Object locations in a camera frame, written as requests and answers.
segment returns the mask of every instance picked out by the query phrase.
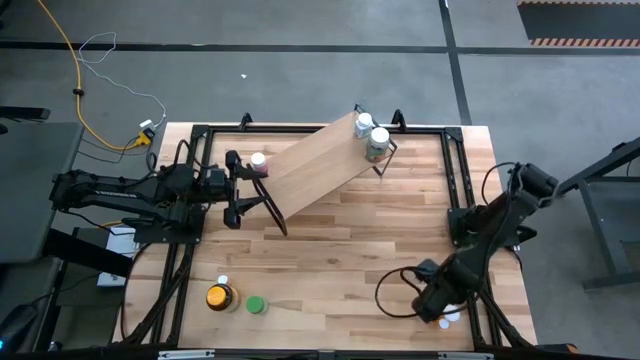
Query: pill bottle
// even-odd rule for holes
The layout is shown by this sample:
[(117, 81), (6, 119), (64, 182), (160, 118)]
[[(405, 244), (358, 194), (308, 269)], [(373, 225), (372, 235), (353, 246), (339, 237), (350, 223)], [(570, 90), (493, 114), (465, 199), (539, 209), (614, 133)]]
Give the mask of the pill bottle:
[(240, 306), (240, 294), (227, 284), (215, 284), (207, 291), (206, 301), (213, 311), (233, 312)]
[(267, 174), (269, 169), (267, 167), (267, 158), (263, 153), (255, 153), (251, 155), (251, 167), (255, 171), (260, 171)]
[(389, 148), (389, 132), (385, 128), (377, 127), (371, 131), (367, 142), (366, 158), (370, 162), (379, 162), (385, 158)]
[(261, 315), (267, 312), (269, 304), (260, 296), (250, 296), (247, 298), (247, 311), (254, 315)]
[(369, 136), (373, 129), (373, 118), (368, 113), (362, 113), (358, 115), (356, 119), (356, 126), (353, 131), (354, 135), (358, 139), (363, 139)]

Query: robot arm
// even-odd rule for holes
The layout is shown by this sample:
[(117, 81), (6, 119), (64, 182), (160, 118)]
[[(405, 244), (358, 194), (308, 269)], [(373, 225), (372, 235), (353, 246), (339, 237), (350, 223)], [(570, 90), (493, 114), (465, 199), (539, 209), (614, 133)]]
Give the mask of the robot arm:
[[(208, 206), (226, 201), (229, 206), (224, 210), (224, 223), (230, 228), (240, 227), (240, 216), (253, 206), (264, 201), (263, 197), (249, 199), (238, 198), (237, 179), (259, 179), (267, 175), (242, 166), (237, 152), (226, 154), (224, 169), (217, 166), (202, 169), (201, 173), (186, 164), (173, 164), (161, 167), (155, 174), (150, 173), (142, 179), (98, 176), (81, 170), (69, 171), (54, 178), (54, 187), (49, 199), (53, 209), (68, 212), (73, 208), (100, 206), (139, 214), (140, 219), (123, 219), (123, 222), (136, 229), (155, 229), (145, 238), (169, 239), (171, 234), (180, 234), (175, 242), (184, 242), (184, 235), (194, 240), (202, 233), (204, 214)], [(138, 236), (136, 241), (148, 242)]]
[(476, 206), (456, 219), (452, 236), (466, 245), (425, 279), (428, 286), (411, 304), (420, 318), (434, 321), (448, 304), (463, 304), (473, 293), (480, 294), (491, 256), (509, 239), (522, 235), (519, 228), (525, 218), (550, 205), (557, 184), (534, 165), (516, 164), (507, 191), (488, 206)]

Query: wooden table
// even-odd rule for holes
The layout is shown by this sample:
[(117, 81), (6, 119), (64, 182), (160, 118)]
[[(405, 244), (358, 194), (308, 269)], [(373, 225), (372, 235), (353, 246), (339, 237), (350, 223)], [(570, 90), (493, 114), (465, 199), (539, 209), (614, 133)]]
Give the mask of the wooden table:
[[(173, 160), (178, 141), (188, 139), (191, 123), (167, 124), (160, 162)], [(482, 178), (495, 158), (487, 127), (462, 127), (476, 199)], [(304, 134), (216, 134), (213, 159), (224, 163), (227, 150), (246, 160), (256, 151), (276, 154)], [(202, 243), (196, 247), (180, 336), (181, 347), (471, 350), (466, 311), (448, 330), (418, 318), (393, 319), (373, 302), (375, 284), (388, 270), (417, 265), (426, 258), (444, 260), (452, 251), (446, 227), (450, 207), (440, 141), (429, 135), (398, 135), (399, 149), (383, 179), (372, 169), (321, 198), (287, 220), (284, 237), (263, 206), (251, 210), (242, 229), (222, 223), (216, 204), (207, 215)], [(459, 176), (458, 159), (452, 149)], [(243, 186), (247, 196), (251, 186)], [(498, 173), (486, 186), (488, 199), (502, 192)], [(464, 206), (464, 195), (459, 190)], [(152, 245), (136, 264), (126, 294), (127, 333), (158, 296), (167, 252)], [(219, 274), (227, 274), (243, 297), (260, 295), (270, 302), (265, 315), (243, 307), (215, 313), (205, 293)], [(491, 261), (494, 296), (521, 334), (535, 343), (535, 333), (518, 263), (499, 251)], [(410, 312), (416, 293), (399, 278), (381, 289), (383, 305)], [(168, 333), (173, 303), (165, 316)], [(478, 310), (489, 341), (486, 312)]]

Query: green cap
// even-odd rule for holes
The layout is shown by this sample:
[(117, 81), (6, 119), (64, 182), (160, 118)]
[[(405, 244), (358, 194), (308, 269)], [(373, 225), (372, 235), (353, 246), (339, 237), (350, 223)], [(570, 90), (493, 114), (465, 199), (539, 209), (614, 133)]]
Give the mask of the green cap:
[(265, 302), (260, 296), (250, 296), (247, 299), (247, 311), (252, 314), (259, 314), (264, 310)]

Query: gray floor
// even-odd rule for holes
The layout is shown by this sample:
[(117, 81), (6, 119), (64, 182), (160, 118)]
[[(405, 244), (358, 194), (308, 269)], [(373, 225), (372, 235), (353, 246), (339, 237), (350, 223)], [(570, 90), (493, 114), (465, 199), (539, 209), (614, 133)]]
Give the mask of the gray floor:
[[(123, 42), (445, 44), (436, 0), (60, 0), (50, 5), (74, 41), (116, 31)], [(458, 46), (529, 46), (515, 1), (449, 0), (449, 6)], [(0, 38), (59, 41), (32, 1), (9, 10)], [(460, 57), (472, 122), (490, 127), (498, 161), (533, 162), (559, 179), (640, 133), (638, 60)], [(460, 124), (447, 55), (114, 52), (96, 69), (157, 95), (170, 121), (237, 121), (246, 111), (256, 121), (327, 121), (361, 102), (378, 118), (401, 108), (412, 123)], [(44, 106), (53, 111), (51, 121), (76, 121), (75, 74), (66, 51), (0, 50), (0, 74), (0, 103)], [(85, 117), (114, 143), (126, 142), (138, 123), (161, 114), (153, 101), (131, 97), (88, 72), (84, 80)], [(86, 144), (81, 148), (109, 155)], [(131, 177), (144, 173), (141, 157), (110, 165), (78, 156), (75, 167)], [(640, 173), (640, 165), (631, 172)], [(87, 215), (98, 222), (118, 218), (105, 210)], [(581, 281), (604, 275), (605, 267), (578, 194), (568, 194), (528, 224), (539, 231), (523, 249), (539, 342), (640, 357), (640, 286), (591, 293), (581, 288)], [(56, 218), (59, 228), (77, 225), (85, 224)], [(75, 317), (104, 316), (102, 308), (79, 315), (86, 311)], [(73, 330), (78, 324), (69, 321), (72, 330), (65, 334), (78, 332)], [(89, 336), (100, 331), (83, 333), (67, 341), (106, 341)]]

